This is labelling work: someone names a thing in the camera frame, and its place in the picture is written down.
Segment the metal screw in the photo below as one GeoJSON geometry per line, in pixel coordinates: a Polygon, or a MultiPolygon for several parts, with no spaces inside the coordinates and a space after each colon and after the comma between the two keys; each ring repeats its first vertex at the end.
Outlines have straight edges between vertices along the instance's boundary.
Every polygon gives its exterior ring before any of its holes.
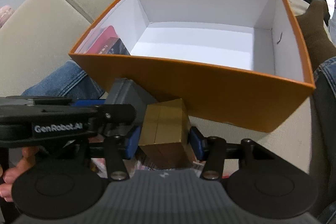
{"type": "Polygon", "coordinates": [[[242,139],[241,141],[242,141],[242,142],[245,142],[245,143],[251,143],[251,142],[252,142],[251,139],[247,139],[247,138],[246,138],[246,139],[242,139]]]}
{"type": "Polygon", "coordinates": [[[111,178],[114,180],[123,180],[127,177],[126,173],[123,171],[114,171],[111,174],[111,178]]]}
{"type": "Polygon", "coordinates": [[[213,170],[205,171],[203,177],[208,180],[215,180],[219,178],[219,173],[213,170]]]}

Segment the pink cloth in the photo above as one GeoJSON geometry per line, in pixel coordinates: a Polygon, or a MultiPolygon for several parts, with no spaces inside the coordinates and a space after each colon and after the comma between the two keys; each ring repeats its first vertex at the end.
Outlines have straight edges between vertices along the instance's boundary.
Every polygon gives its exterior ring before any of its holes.
{"type": "Polygon", "coordinates": [[[5,24],[5,22],[13,13],[14,10],[8,5],[0,8],[0,28],[5,24]]]}

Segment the finger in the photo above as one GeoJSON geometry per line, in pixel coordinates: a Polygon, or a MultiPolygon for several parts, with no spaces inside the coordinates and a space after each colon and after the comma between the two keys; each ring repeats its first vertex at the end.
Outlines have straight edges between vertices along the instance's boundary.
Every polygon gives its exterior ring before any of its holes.
{"type": "Polygon", "coordinates": [[[0,196],[2,198],[12,197],[12,184],[3,183],[0,185],[0,196]]]}
{"type": "Polygon", "coordinates": [[[104,140],[102,135],[97,135],[95,137],[91,137],[89,138],[89,143],[99,143],[102,142],[104,140]]]}
{"type": "Polygon", "coordinates": [[[13,183],[16,178],[25,171],[33,167],[35,164],[35,157],[22,158],[16,167],[9,168],[3,175],[3,180],[6,183],[13,183]]]}
{"type": "Polygon", "coordinates": [[[39,148],[37,146],[23,147],[22,155],[24,158],[28,158],[28,157],[34,156],[38,151],[39,151],[39,148]]]}
{"type": "Polygon", "coordinates": [[[13,198],[5,198],[5,200],[7,201],[7,202],[13,202],[13,198]]]}
{"type": "Polygon", "coordinates": [[[3,180],[5,183],[10,184],[13,183],[19,175],[21,175],[21,171],[18,168],[9,168],[5,171],[3,180]]]}

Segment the denim leg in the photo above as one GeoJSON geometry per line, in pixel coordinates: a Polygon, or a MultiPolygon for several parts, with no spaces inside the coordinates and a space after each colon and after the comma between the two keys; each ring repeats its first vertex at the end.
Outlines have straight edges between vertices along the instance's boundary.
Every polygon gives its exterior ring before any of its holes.
{"type": "Polygon", "coordinates": [[[336,219],[336,57],[322,63],[314,72],[314,78],[313,97],[330,164],[327,199],[331,204],[318,220],[327,224],[336,219]]]}
{"type": "Polygon", "coordinates": [[[22,95],[95,100],[103,94],[104,90],[74,61],[69,60],[41,82],[25,90],[22,95]]]}

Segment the open cardboard box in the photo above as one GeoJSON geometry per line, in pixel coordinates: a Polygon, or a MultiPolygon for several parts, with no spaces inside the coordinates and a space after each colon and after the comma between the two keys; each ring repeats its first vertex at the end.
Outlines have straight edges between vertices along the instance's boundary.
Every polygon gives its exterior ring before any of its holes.
{"type": "Polygon", "coordinates": [[[315,88],[287,0],[116,0],[69,54],[105,90],[126,77],[189,115],[264,132],[315,88]],[[110,25],[130,56],[80,53],[110,25]]]}

